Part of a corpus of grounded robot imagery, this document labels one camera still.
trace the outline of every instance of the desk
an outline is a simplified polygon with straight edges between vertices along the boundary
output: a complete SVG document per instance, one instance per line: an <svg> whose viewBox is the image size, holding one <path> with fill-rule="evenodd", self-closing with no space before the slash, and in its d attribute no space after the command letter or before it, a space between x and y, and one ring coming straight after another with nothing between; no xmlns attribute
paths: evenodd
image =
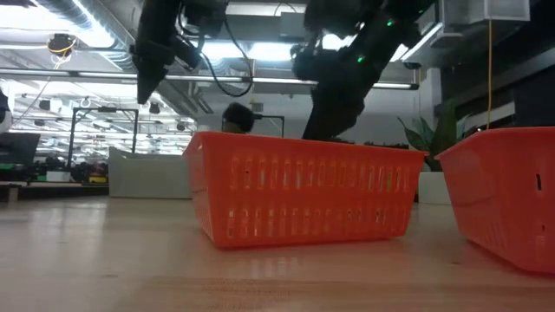
<svg viewBox="0 0 555 312"><path fill-rule="evenodd" d="M3 201L17 201L46 198L73 198L82 196L104 196L109 194L108 185L82 185L64 182L0 182L0 192Z"/></svg>
<svg viewBox="0 0 555 312"><path fill-rule="evenodd" d="M0 310L552 311L530 276L460 237L448 206L414 209L406 237L220 251L189 201L16 203L0 212Z"/></svg>

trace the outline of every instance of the overhead frame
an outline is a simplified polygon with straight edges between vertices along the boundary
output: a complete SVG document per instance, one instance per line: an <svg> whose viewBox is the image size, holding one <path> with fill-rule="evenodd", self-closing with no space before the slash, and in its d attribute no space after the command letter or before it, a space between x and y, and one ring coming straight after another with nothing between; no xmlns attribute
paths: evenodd
<svg viewBox="0 0 555 312"><path fill-rule="evenodd" d="M49 69L28 69L28 68L0 68L0 75L4 79L15 80L46 80L50 77L51 81L71 81L71 82L112 82L131 84L137 82L137 74L130 73L109 73L93 71L73 71L73 70L49 70ZM215 82L210 75L167 75L168 81L194 81L194 82ZM221 76L220 82L240 83L249 82L246 76ZM297 86L316 86L315 81L300 81L297 79L284 78L262 78L255 77L254 83L284 84ZM396 90L417 90L418 83L397 83L391 81L379 81L373 88L376 89L396 89Z"/></svg>
<svg viewBox="0 0 555 312"><path fill-rule="evenodd" d="M139 126L139 109L125 109L125 108L115 108L115 107L98 107L98 108L84 108L84 107L74 107L73 117L71 118L71 133L69 135L69 154L68 154L68 170L71 169L71 159L73 158L73 145L75 140L75 125L81 119L77 119L77 113L84 111L85 114L80 116L81 119L84 118L88 113L96 111L99 113L115 113L115 112L131 112L135 113L134 127L133 127L133 146L131 147L131 153L135 153L135 148L137 146L137 132Z"/></svg>

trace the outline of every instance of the basket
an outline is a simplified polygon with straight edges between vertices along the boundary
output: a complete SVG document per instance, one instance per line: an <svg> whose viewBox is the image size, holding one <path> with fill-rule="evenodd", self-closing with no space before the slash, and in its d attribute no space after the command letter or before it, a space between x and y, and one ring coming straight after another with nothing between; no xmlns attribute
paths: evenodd
<svg viewBox="0 0 555 312"><path fill-rule="evenodd" d="M235 248L402 236L425 154L197 133L184 155L197 219Z"/></svg>
<svg viewBox="0 0 555 312"><path fill-rule="evenodd" d="M438 156L461 234L555 273L555 128L477 133Z"/></svg>

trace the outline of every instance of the black cable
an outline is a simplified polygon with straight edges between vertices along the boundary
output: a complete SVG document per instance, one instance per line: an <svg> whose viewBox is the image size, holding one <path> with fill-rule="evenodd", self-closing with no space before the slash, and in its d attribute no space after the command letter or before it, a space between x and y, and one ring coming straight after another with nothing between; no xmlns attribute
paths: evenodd
<svg viewBox="0 0 555 312"><path fill-rule="evenodd" d="M191 30L186 28L186 24L183 21L183 16L185 15L185 8L186 8L186 6L183 3L180 3L180 13L178 15L178 24L179 24L181 30L183 30L183 32L186 33L188 36L199 36L200 33L192 32Z"/></svg>
<svg viewBox="0 0 555 312"><path fill-rule="evenodd" d="M185 11L185 5L181 4L181 6L180 6L180 17L179 17L179 26L180 26L181 29L183 29L183 31L184 31L186 34L189 35L191 32L185 29L185 25L184 25L184 23L183 23L183 21L182 21L182 18L181 18L181 17L183 16L183 12L184 12L184 11ZM194 47L195 49L197 49L197 51L199 52L199 54L200 54L200 55L203 57L203 59L205 60L206 65L207 65L208 68L210 69L210 73L212 74L212 77L214 78L214 81L216 82L216 85L218 86L218 88L220 88L220 89L222 90L223 93L225 93L225 94L227 94L227 95L229 95L229 96L231 96L231 97L238 98L238 97L244 96L244 95L248 94L249 92L251 92L252 86L253 86L253 84L254 84L254 73L253 73L253 71L252 71L252 66L251 66L251 63L250 63L250 61L249 61L249 57L248 57L247 54L243 51L243 49L242 49L241 46L239 45L237 39L236 39L235 36L233 35L233 32L232 32L231 27L229 26L229 22L228 22L228 20L227 20L227 16L226 16L225 19L224 19L224 26L225 26L225 30L227 30L227 33L229 34L229 37L232 39L233 44L234 44L235 47L237 47L237 49L241 52L241 55L243 56L243 59L245 60L246 66L247 66L247 68L248 68L248 70L249 70L249 81L248 81L248 82L249 82L249 86L248 86L244 91L242 91L242 92L239 93L239 94L234 94L234 93L229 92L228 90L225 89L225 86L219 81L218 76L216 75L216 71L214 70L214 67L213 67L212 63L210 62L210 59L208 59L208 57L207 57L204 53L202 53L202 46L204 45L204 36L202 36L201 33L193 34L193 36L200 36L200 39L199 39L199 46L198 46L198 47L195 47L195 46L191 43L191 41L189 41L189 39L186 38L186 37L184 37L184 36L179 35L179 38L180 38L185 44L190 45L190 46Z"/></svg>
<svg viewBox="0 0 555 312"><path fill-rule="evenodd" d="M290 7L293 10L293 12L298 13L297 9L295 9L295 7L291 5L291 3L279 3L277 5L276 10L274 11L274 16L278 14L279 8L281 8L281 6L284 5L284 4L287 5L288 7Z"/></svg>

